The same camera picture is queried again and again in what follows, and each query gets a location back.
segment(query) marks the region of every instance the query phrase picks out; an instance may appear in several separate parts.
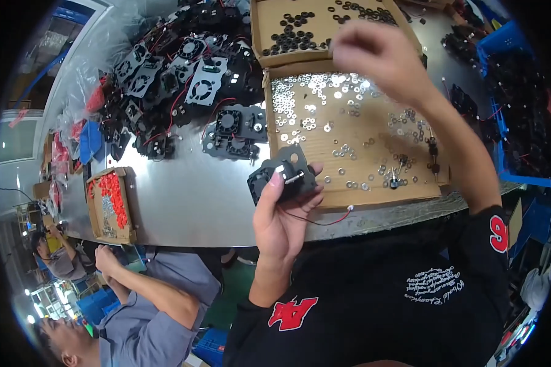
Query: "stainless steel table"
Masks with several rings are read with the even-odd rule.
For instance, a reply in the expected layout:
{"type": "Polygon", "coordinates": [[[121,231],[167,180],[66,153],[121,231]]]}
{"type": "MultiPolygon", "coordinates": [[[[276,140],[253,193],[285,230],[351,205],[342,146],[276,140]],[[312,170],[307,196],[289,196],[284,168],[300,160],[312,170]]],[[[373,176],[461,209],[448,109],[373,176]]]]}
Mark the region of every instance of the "stainless steel table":
{"type": "MultiPolygon", "coordinates": [[[[428,73],[434,84],[444,90],[441,78],[445,77],[449,86],[452,83],[461,86],[478,104],[479,115],[489,116],[491,107],[479,70],[459,63],[442,47],[441,39],[451,32],[453,21],[433,11],[429,11],[425,19],[425,25],[413,19],[411,26],[428,56],[428,73]]],[[[120,162],[112,161],[113,166],[128,166],[134,171],[127,180],[127,194],[130,215],[137,226],[137,242],[180,247],[254,246],[251,219],[255,206],[247,178],[269,158],[267,145],[260,146],[259,159],[250,165],[249,161],[219,160],[202,153],[201,128],[193,124],[174,132],[183,137],[181,141],[176,140],[174,159],[147,160],[129,146],[120,162]]],[[[92,172],[111,166],[109,159],[93,163],[92,172]]],[[[503,193],[516,187],[518,184],[501,183],[503,193]]],[[[459,194],[450,193],[426,202],[356,210],[344,221],[329,227],[309,224],[306,240],[387,230],[466,207],[459,194]]],[[[328,223],[338,218],[339,213],[322,213],[313,219],[328,223]]],[[[81,175],[69,181],[60,219],[68,223],[72,237],[94,239],[81,175]]]]}

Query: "right hand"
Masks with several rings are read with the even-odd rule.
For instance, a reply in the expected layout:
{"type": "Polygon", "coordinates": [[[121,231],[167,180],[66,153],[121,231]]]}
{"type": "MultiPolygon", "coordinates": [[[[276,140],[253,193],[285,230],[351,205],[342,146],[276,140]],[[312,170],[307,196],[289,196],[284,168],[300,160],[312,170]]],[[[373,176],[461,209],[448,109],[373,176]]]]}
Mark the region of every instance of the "right hand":
{"type": "Polygon", "coordinates": [[[371,77],[390,98],[415,109],[440,94],[398,28],[352,20],[332,40],[331,52],[339,70],[371,77]]]}

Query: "black wire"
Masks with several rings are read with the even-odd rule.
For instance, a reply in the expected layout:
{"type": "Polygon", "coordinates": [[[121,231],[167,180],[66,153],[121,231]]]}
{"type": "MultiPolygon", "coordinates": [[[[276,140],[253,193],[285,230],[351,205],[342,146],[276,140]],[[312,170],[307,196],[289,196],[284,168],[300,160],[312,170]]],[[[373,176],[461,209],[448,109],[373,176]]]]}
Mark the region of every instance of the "black wire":
{"type": "Polygon", "coordinates": [[[31,199],[31,198],[29,197],[29,195],[25,194],[24,191],[19,190],[18,188],[2,188],[2,187],[0,187],[0,190],[4,190],[4,191],[19,191],[19,192],[21,192],[24,196],[26,196],[27,198],[29,198],[29,200],[30,200],[31,202],[36,202],[36,200],[31,199]]]}

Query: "cardboard box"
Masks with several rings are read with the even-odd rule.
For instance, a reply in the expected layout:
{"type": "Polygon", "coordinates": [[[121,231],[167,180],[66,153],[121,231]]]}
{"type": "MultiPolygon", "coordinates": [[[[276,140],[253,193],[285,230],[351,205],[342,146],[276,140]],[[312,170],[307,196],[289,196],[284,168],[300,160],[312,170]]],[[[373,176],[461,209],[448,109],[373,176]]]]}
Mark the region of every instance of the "cardboard box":
{"type": "Polygon", "coordinates": [[[49,187],[51,187],[50,181],[41,182],[33,185],[33,198],[45,199],[49,198],[49,187]]]}
{"type": "MultiPolygon", "coordinates": [[[[404,15],[398,9],[393,0],[361,0],[359,4],[365,8],[387,9],[392,13],[399,28],[412,42],[412,46],[422,56],[422,46],[418,41],[414,31],[408,25],[404,15]]],[[[338,29],[342,26],[333,15],[341,17],[349,15],[352,19],[358,19],[359,11],[342,9],[342,5],[335,4],[334,1],[322,0],[251,0],[251,40],[253,42],[253,52],[263,68],[271,68],[278,65],[286,65],[295,62],[315,61],[330,59],[328,49],[297,50],[285,54],[264,56],[262,51],[271,48],[276,41],[272,40],[273,34],[283,33],[284,27],[279,24],[284,20],[283,15],[289,13],[293,15],[301,12],[314,12],[315,17],[309,18],[307,24],[301,27],[294,27],[294,32],[304,31],[314,33],[314,42],[317,45],[325,42],[328,38],[333,38],[338,29]],[[327,10],[329,6],[335,8],[335,12],[327,10]]]]}
{"type": "MultiPolygon", "coordinates": [[[[441,195],[439,185],[449,184],[449,165],[446,154],[441,154],[442,148],[438,143],[439,155],[438,163],[441,166],[438,182],[435,184],[434,175],[427,168],[427,163],[432,162],[431,156],[428,153],[428,145],[424,142],[411,147],[404,137],[387,137],[388,146],[393,149],[389,152],[389,148],[385,147],[384,141],[380,138],[380,133],[384,134],[388,130],[388,113],[400,113],[399,106],[391,103],[386,96],[373,98],[370,96],[364,97],[362,100],[355,99],[356,93],[349,91],[343,93],[341,99],[333,97],[336,88],[323,89],[323,94],[327,96],[326,105],[321,104],[321,99],[311,93],[307,87],[300,87],[299,83],[294,83],[290,90],[295,92],[294,113],[297,115],[296,122],[293,126],[285,124],[279,127],[276,121],[272,102],[272,79],[288,77],[291,75],[300,75],[305,73],[323,73],[335,72],[336,69],[331,60],[312,61],[303,63],[293,63],[290,65],[280,66],[265,71],[263,86],[265,88],[265,111],[267,118],[267,131],[270,141],[271,156],[276,156],[280,147],[287,145],[287,141],[280,140],[282,134],[287,134],[289,139],[293,130],[300,129],[301,135],[306,136],[306,140],[300,142],[300,146],[308,159],[308,162],[323,162],[324,171],[317,177],[319,182],[324,181],[325,176],[331,178],[331,182],[325,184],[325,195],[322,203],[323,208],[345,208],[349,205],[368,205],[382,204],[387,202],[402,202],[412,200],[422,200],[434,198],[441,195]],[[347,106],[348,99],[354,99],[360,102],[360,116],[351,117],[347,112],[350,107],[347,106]],[[312,116],[309,111],[304,109],[305,105],[315,105],[317,107],[316,115],[312,116]],[[345,109],[345,114],[340,114],[340,109],[345,109]],[[317,128],[311,131],[302,129],[301,121],[307,117],[316,119],[317,128]],[[324,130],[324,126],[328,121],[334,122],[334,127],[330,132],[324,130]],[[373,138],[375,143],[372,146],[364,147],[364,142],[369,138],[373,138]],[[334,157],[333,150],[340,150],[343,144],[348,144],[352,147],[357,155],[356,160],[351,160],[349,156],[334,157]],[[410,158],[416,158],[417,162],[407,172],[401,174],[401,178],[408,179],[408,185],[399,187],[397,190],[382,187],[383,177],[378,174],[378,169],[382,165],[384,159],[387,160],[387,169],[392,166],[398,167],[399,163],[394,161],[393,153],[407,154],[410,158]],[[345,175],[341,176],[338,172],[339,168],[345,169],[345,175]],[[374,174],[374,180],[368,180],[368,176],[374,174]],[[412,182],[412,178],[417,176],[418,183],[412,182]],[[360,187],[358,189],[349,189],[346,187],[347,181],[356,181],[360,187]],[[370,187],[369,191],[363,191],[361,184],[367,183],[370,187]]],[[[420,114],[416,115],[416,120],[424,120],[420,114]]],[[[404,125],[404,130],[417,129],[416,124],[408,121],[404,125]]],[[[429,131],[424,129],[425,136],[429,137],[429,131]]]]}
{"type": "Polygon", "coordinates": [[[87,180],[86,184],[94,181],[94,186],[92,187],[92,193],[94,197],[90,195],[86,197],[86,202],[88,203],[88,214],[90,216],[90,223],[92,224],[92,231],[94,232],[94,237],[96,240],[108,242],[112,244],[131,244],[137,241],[137,232],[133,229],[133,224],[130,219],[129,214],[129,202],[127,200],[126,189],[125,189],[125,179],[126,171],[123,167],[110,168],[102,172],[98,172],[87,180]],[[123,205],[125,206],[126,215],[127,215],[127,224],[123,229],[118,227],[116,222],[116,217],[109,218],[108,224],[110,227],[116,231],[116,237],[108,237],[104,234],[104,213],[102,209],[102,190],[98,187],[97,180],[111,172],[116,172],[118,176],[118,183],[120,187],[120,195],[123,199],[123,205]]]}

